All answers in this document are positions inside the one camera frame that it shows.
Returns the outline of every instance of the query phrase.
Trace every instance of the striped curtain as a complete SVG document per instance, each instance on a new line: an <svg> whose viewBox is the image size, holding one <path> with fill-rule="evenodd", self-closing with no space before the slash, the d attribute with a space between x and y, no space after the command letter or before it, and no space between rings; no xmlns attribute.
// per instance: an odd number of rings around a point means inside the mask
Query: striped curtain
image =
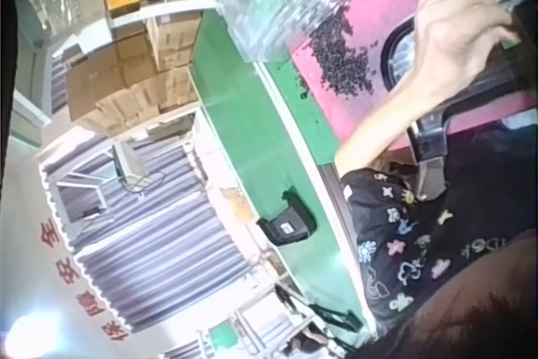
<svg viewBox="0 0 538 359"><path fill-rule="evenodd" d="M236 282L251 266L219 221L180 144L169 139L131 146L155 175L153 183L143 197L128 193L112 171L100 187L105 213L70 244L92 285L137 332ZM107 166L113 170L111 158L101 155L76 171L95 175ZM63 187L60 195L71 220L100 204L93 189Z"/></svg>
<svg viewBox="0 0 538 359"><path fill-rule="evenodd" d="M205 354L207 359L213 359L215 352L213 347L208 343L205 343ZM163 355L165 359L202 359L202 352L200 352L200 345L198 341L193 341L190 344L181 346L176 349L172 349Z"/></svg>

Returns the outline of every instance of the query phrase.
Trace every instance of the pink mat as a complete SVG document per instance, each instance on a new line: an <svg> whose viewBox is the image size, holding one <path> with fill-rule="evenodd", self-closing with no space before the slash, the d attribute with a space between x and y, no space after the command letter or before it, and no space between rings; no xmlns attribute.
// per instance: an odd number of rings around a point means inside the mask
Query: pink mat
<svg viewBox="0 0 538 359"><path fill-rule="evenodd" d="M337 96L333 91L321 85L321 69L312 56L308 41L292 53L296 67L317 100L329 121L330 127L340 140L351 135L353 129L365 118L372 108L379 104L388 94L380 73L380 55L388 35L403 21L413 15L418 0L351 0L347 14L354 34L348 37L347 44L357 49L361 46L370 48L374 41L377 46L369 49L368 58L371 69L377 71L372 77L374 93L360 92L358 97ZM518 92L499 98L482 108L454 117L449 125L449 132L469 129L487 122L501 119L508 115L533 108L536 105L534 93ZM399 149L409 145L406 135L392 144L390 149Z"/></svg>

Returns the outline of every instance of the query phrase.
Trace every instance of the hand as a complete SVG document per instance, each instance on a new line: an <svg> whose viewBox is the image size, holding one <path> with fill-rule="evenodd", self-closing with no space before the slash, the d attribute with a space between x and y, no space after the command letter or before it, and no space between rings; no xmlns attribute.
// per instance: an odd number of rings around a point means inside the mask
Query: hand
<svg viewBox="0 0 538 359"><path fill-rule="evenodd" d="M433 108L466 88L501 40L518 43L510 13L497 0L419 0L414 17L414 97Z"/></svg>

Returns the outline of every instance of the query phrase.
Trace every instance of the stacked cardboard boxes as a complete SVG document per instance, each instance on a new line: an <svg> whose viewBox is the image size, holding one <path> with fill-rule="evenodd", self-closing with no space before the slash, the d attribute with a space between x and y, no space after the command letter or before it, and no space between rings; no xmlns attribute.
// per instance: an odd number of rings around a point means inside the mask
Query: stacked cardboard boxes
<svg viewBox="0 0 538 359"><path fill-rule="evenodd" d="M143 24L114 36L114 43L82 58L76 59L75 51L66 53L71 121L115 136L196 99L187 66L157 71Z"/></svg>
<svg viewBox="0 0 538 359"><path fill-rule="evenodd" d="M191 63L201 17L200 13L179 13L150 18L147 21L150 42L159 71Z"/></svg>

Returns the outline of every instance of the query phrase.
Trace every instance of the black pellets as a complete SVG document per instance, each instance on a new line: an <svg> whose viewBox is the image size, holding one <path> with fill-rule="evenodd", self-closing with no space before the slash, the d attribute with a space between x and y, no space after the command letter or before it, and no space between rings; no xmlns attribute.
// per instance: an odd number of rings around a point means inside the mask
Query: black pellets
<svg viewBox="0 0 538 359"><path fill-rule="evenodd" d="M345 44L344 34L353 35L345 17L349 6L342 6L311 35L310 47L321 67L321 82L337 95L356 97L359 92L373 93L368 68L368 48L359 50Z"/></svg>

